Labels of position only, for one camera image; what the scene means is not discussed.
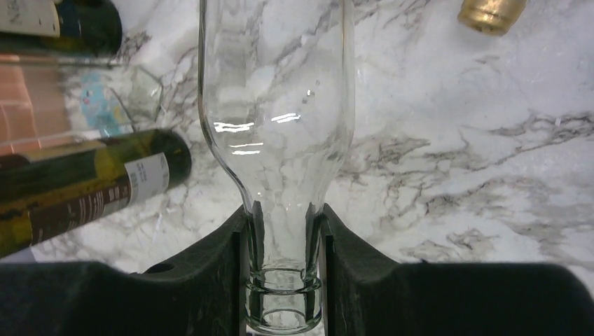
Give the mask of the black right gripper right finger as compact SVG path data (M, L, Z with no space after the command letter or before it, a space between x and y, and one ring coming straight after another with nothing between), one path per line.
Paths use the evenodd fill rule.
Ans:
M593 299L550 263L399 263L320 219L327 335L592 335Z

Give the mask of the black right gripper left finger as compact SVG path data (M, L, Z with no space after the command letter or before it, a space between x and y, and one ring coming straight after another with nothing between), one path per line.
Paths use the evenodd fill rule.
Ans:
M2 335L243 335L238 209L143 273L101 262L1 265Z

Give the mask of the green bottle silver cap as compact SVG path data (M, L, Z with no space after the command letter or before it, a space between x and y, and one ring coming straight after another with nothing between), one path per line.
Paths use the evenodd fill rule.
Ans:
M170 129L104 137L1 157L1 255L9 256L163 194L190 175Z

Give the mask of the clear glass bottle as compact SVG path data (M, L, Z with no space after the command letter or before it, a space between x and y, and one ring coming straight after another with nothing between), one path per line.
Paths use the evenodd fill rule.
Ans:
M319 217L354 134L353 45L352 1L200 2L200 124L242 196L260 333L322 317Z
M49 61L38 63L52 63L59 68L74 142L103 137L97 130L88 126L81 113L81 76L86 73L98 73L104 84L115 91L125 107L135 131L157 119L163 97L163 87L156 77L140 66L60 64Z

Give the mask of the green bottle black cap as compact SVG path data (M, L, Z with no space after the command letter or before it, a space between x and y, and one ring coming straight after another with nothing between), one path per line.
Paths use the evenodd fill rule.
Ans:
M123 28L111 1L1 1L1 52L111 57Z

